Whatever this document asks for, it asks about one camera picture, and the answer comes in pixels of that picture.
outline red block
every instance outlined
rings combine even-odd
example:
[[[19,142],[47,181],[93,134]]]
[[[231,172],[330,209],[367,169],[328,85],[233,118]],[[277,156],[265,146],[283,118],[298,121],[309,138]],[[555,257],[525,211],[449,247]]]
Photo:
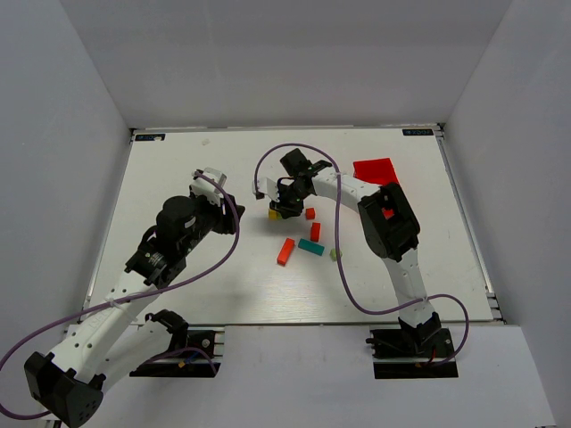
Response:
[[[282,247],[282,251],[279,252],[277,256],[277,263],[279,265],[285,266],[290,254],[294,250],[295,241],[292,238],[287,238]]]
[[[319,242],[319,233],[321,232],[321,223],[313,223],[311,225],[310,239],[314,243]]]
[[[308,220],[313,220],[315,218],[315,208],[305,209],[305,218]]]
[[[355,173],[353,176],[359,180],[372,183],[374,185],[388,185],[389,183],[399,183],[399,179],[394,172],[391,158],[374,160],[357,160],[353,163]]]

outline teal block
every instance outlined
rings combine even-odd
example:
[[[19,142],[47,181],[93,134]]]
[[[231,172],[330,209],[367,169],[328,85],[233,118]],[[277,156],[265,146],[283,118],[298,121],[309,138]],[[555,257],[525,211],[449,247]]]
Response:
[[[325,247],[323,245],[319,245],[318,243],[313,243],[312,241],[308,241],[307,239],[300,239],[300,243],[297,244],[302,250],[306,250],[312,252],[313,254],[317,254],[318,256],[323,255],[323,251],[325,251]]]

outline yellow object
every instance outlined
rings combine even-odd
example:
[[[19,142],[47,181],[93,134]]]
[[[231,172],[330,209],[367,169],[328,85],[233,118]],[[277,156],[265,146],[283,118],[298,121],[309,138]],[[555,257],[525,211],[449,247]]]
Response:
[[[282,218],[281,214],[277,211],[274,211],[272,209],[268,210],[268,218],[270,220],[280,220]]]

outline wall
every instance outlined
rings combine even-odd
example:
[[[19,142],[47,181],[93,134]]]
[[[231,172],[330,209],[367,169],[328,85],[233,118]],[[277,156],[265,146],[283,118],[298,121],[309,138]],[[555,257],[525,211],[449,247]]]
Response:
[[[499,295],[571,426],[571,4],[514,1],[446,127]]]
[[[133,128],[448,119],[509,0],[62,0]]]
[[[128,154],[128,129],[56,0],[0,3],[0,354],[81,308]],[[16,353],[0,400],[37,410]],[[36,426],[0,416],[3,427]]]

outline cable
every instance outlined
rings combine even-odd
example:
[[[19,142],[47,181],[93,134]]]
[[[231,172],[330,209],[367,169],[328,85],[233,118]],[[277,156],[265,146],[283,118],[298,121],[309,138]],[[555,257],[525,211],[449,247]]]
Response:
[[[258,172],[260,170],[261,163],[264,161],[264,159],[266,159],[268,157],[268,155],[270,153],[272,153],[275,150],[280,149],[282,147],[303,147],[305,149],[310,149],[314,152],[321,154],[322,156],[325,156],[327,158],[327,160],[330,161],[331,164],[333,165],[333,168],[334,168],[335,172],[337,173],[337,197],[335,199],[335,252],[337,254],[341,254],[341,250],[339,248],[340,247],[340,245],[339,245],[339,213],[341,211],[341,190],[342,190],[341,170],[339,169],[337,162],[335,162],[335,160],[331,156],[329,156],[327,153],[323,152],[322,150],[318,149],[317,147],[313,147],[312,145],[302,144],[302,143],[283,143],[283,144],[278,144],[278,145],[272,147],[271,149],[269,149],[267,152],[265,152],[261,156],[260,160],[258,161],[258,164],[256,165],[256,169],[254,170],[253,182],[254,182],[254,187],[255,187],[256,193],[259,192],[259,189],[258,189]],[[355,308],[357,308],[358,310],[360,310],[362,313],[367,314],[367,315],[387,315],[387,314],[392,314],[393,312],[396,312],[396,311],[401,310],[401,309],[405,309],[409,306],[415,305],[415,304],[423,301],[423,299],[415,299],[415,300],[411,300],[411,301],[408,301],[406,303],[403,303],[403,304],[396,306],[394,308],[384,309],[384,310],[369,310],[369,309],[363,308],[355,300],[355,298],[353,297],[353,295],[351,293],[351,289],[349,288],[349,285],[347,284],[347,278],[345,277],[345,273],[343,271],[343,263],[342,263],[341,259],[342,259],[341,257],[337,258],[337,268],[339,269],[339,276],[341,277],[341,283],[343,284],[343,288],[345,289],[345,293],[347,294],[347,297],[349,298],[349,300],[351,301],[353,306]],[[470,323],[469,317],[468,317],[468,310],[466,309],[464,304],[460,300],[458,300],[456,297],[454,297],[450,294],[435,294],[434,296],[429,296],[426,299],[432,300],[432,299],[440,299],[440,298],[452,299],[460,305],[460,307],[462,308],[462,311],[464,312],[464,319],[466,322],[466,328],[464,330],[464,336],[462,337],[462,341],[460,342],[459,347],[454,352],[452,352],[450,354],[450,356],[447,357],[446,359],[444,359],[442,361],[438,361],[437,363],[433,363],[432,364],[433,366],[439,366],[441,364],[447,363],[448,361],[450,361],[451,359],[453,359],[454,357],[456,357],[459,354],[459,352],[464,347],[464,344],[466,343],[466,340],[468,338],[468,330],[469,330],[469,323]]]
[[[172,350],[170,352],[164,352],[162,354],[159,354],[159,355],[156,355],[152,358],[147,359],[143,364],[153,363],[154,361],[156,361],[158,359],[176,357],[177,355],[180,355],[183,352],[188,352],[188,351],[194,352],[194,355],[189,359],[192,359],[196,354],[202,355],[204,357],[204,359],[206,359],[206,361],[208,361],[208,364],[211,365],[212,372],[214,373],[214,375],[217,374],[218,371],[216,370],[216,366],[214,366],[214,362],[212,361],[212,358],[210,358],[208,356],[208,354],[206,352],[204,352],[203,350],[201,350],[200,348],[195,348],[193,346],[189,346],[187,348],[181,348],[180,350]]]
[[[234,237],[234,242],[232,243],[232,246],[230,247],[230,250],[228,250],[228,252],[226,253],[226,255],[220,259],[216,264],[214,264],[213,266],[209,267],[208,269],[204,270],[202,273],[193,276],[192,278],[187,279],[186,281],[182,281],[178,284],[174,284],[171,285],[169,287],[163,288],[161,290],[155,290],[152,292],[142,292],[139,294],[132,294],[129,295],[127,297],[121,297],[120,299],[114,300],[113,302],[115,304],[118,303],[124,303],[128,300],[138,300],[138,299],[144,299],[145,297],[151,297],[151,296],[156,296],[157,294],[163,294],[164,292],[171,292],[173,290],[176,290],[177,288],[180,288],[184,285],[187,284],[191,284],[194,281],[197,281],[205,276],[207,276],[210,272],[213,272],[214,270],[218,269],[221,265],[223,265],[226,260],[228,260],[230,258],[230,256],[232,255],[232,253],[234,252],[234,250],[236,249],[236,246],[238,245],[238,240],[240,239],[240,218],[238,216],[238,212],[236,210],[236,206],[234,205],[234,203],[232,202],[232,199],[230,198],[230,196],[228,195],[228,193],[226,193],[226,191],[222,188],[222,186],[220,186],[218,183],[210,180],[208,177],[204,176],[202,173],[200,173],[199,171],[196,171],[194,173],[195,177],[199,177],[202,180],[205,180],[206,182],[208,182],[209,184],[213,185],[220,193],[222,193],[222,195],[224,196],[224,200],[225,203],[230,207],[230,209],[232,210],[232,215],[234,216],[234,222],[236,224],[236,234]],[[91,314],[93,312],[97,312],[103,309],[107,309],[111,306],[110,302],[106,302],[106,303],[100,303],[99,305],[95,305],[92,308],[88,308],[88,309],[83,309],[80,312],[76,313],[76,314],[72,314],[69,315],[67,317],[58,319],[57,321],[53,321],[53,323],[50,323],[48,325],[44,325],[41,328],[38,328],[35,332],[28,334],[26,337],[24,337],[22,340],[20,340],[18,343],[16,343],[14,346],[12,346],[6,353],[5,355],[2,357],[2,359],[0,360],[0,371],[2,371],[2,369],[4,368],[4,365],[6,364],[6,361],[8,361],[8,359],[12,356],[12,354],[18,350],[24,343],[29,342],[30,340],[32,340],[33,338],[35,338],[36,336],[40,335],[43,332],[46,332],[47,330],[50,330],[51,328],[54,328],[58,325],[62,325],[65,324],[69,321],[78,319],[79,317],[83,317],[86,314]],[[36,413],[34,415],[20,415],[18,413],[13,413],[10,410],[8,410],[6,407],[4,407],[2,405],[2,403],[0,403],[0,413],[2,413],[4,416],[10,417],[11,419],[16,419],[19,421],[28,421],[30,419],[38,419],[40,417],[49,415],[50,412],[42,412],[42,413]]]

